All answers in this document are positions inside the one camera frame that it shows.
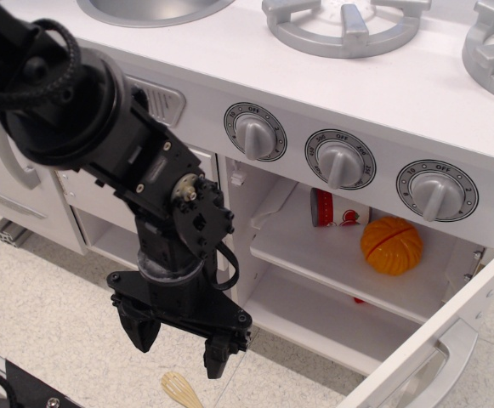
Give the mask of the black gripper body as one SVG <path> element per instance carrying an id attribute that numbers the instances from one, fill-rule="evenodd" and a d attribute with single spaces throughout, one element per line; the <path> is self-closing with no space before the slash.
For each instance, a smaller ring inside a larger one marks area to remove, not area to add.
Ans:
<path id="1" fill-rule="evenodd" d="M 131 303 L 149 310 L 162 324 L 206 339 L 228 336 L 235 353 L 250 343 L 252 317 L 226 294 L 212 288 L 199 274 L 192 280 L 173 285 L 150 282 L 138 271 L 118 271 L 107 276 L 114 290 L 113 305 Z"/>

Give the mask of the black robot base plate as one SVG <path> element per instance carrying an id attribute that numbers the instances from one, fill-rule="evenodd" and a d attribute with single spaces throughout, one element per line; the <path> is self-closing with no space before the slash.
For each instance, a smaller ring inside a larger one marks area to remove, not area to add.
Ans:
<path id="1" fill-rule="evenodd" d="M 0 407 L 80 407 L 78 403 L 55 388 L 11 365 L 6 377 L 0 375 L 0 388 L 5 396 L 0 398 Z"/>

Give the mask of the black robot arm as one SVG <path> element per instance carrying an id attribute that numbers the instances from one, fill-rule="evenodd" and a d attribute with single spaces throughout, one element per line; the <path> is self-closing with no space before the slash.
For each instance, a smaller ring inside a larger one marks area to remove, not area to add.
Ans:
<path id="1" fill-rule="evenodd" d="M 251 316 L 219 282 L 234 230 L 222 191 L 199 159 L 148 111 L 148 100 L 107 55 L 82 48 L 59 22 L 16 19 L 0 5 L 0 124 L 27 159 L 83 170 L 135 216 L 135 271 L 111 273 L 124 331 L 149 351 L 162 325 L 205 340 L 207 375 L 247 348 Z"/>

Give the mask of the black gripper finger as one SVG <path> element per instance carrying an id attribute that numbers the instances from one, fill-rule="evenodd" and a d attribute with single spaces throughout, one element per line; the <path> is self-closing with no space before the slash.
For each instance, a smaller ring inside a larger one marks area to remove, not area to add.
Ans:
<path id="1" fill-rule="evenodd" d="M 235 346 L 228 336 L 215 336 L 205 342 L 204 366 L 208 379 L 220 379 Z"/>
<path id="2" fill-rule="evenodd" d="M 157 338 L 161 322 L 149 310 L 138 309 L 131 303 L 122 302 L 117 309 L 122 328 L 135 348 L 147 353 Z"/>

